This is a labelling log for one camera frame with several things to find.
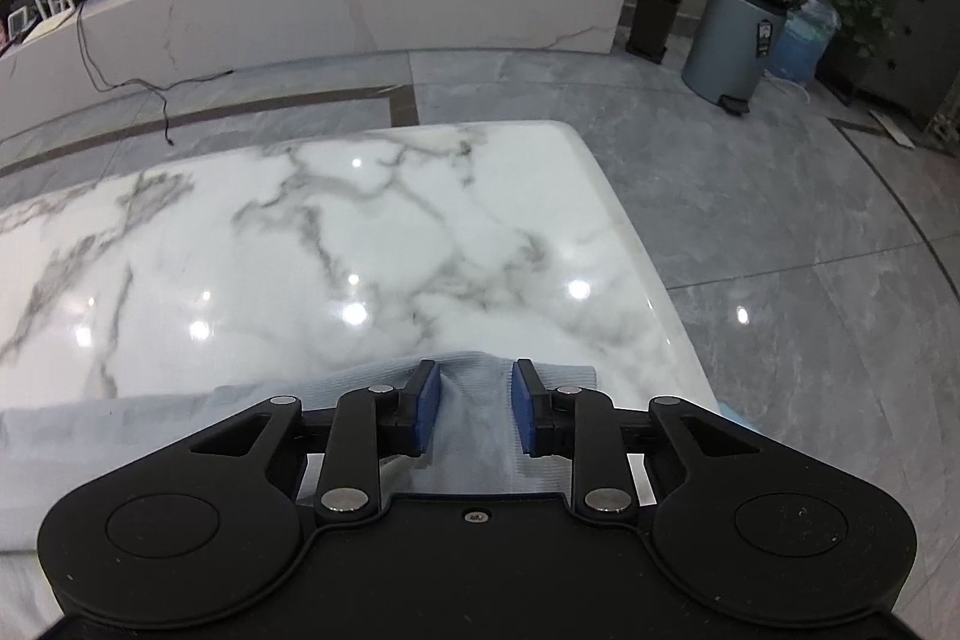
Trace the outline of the light grey garment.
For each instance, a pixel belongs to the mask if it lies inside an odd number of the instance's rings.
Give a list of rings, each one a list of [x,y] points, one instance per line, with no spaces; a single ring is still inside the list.
[[[483,353],[441,354],[436,360],[441,401],[430,451],[416,461],[389,459],[386,494],[569,489],[569,468],[561,458],[523,454],[509,403],[511,360]],[[2,416],[3,637],[39,637],[62,615],[37,562],[36,536],[47,510],[71,489],[270,396],[293,395],[304,408],[331,408],[350,390],[404,385],[416,364],[401,357],[295,383],[8,409]]]

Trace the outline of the grey pedal trash bin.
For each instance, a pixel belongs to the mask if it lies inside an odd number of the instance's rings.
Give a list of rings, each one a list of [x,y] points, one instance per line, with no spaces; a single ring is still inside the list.
[[[734,117],[750,112],[786,18],[802,0],[708,0],[682,68],[701,99]]]

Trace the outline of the blue water jug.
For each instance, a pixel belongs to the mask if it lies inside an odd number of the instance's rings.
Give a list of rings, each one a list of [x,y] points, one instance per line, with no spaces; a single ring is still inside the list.
[[[839,30],[839,14],[828,0],[802,0],[788,14],[771,60],[770,78],[807,86]]]

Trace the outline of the dark grey cabinet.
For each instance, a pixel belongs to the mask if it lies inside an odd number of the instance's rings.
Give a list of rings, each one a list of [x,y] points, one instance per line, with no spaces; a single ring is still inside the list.
[[[817,78],[844,104],[874,103],[934,119],[958,74],[958,0],[892,0],[889,32],[871,57],[837,34]]]

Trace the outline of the white wifi router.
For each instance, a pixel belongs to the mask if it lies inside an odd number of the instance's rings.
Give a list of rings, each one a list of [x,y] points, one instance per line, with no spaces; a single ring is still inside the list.
[[[26,34],[26,39],[34,41],[59,29],[75,16],[78,3],[80,0],[34,0],[37,19]]]

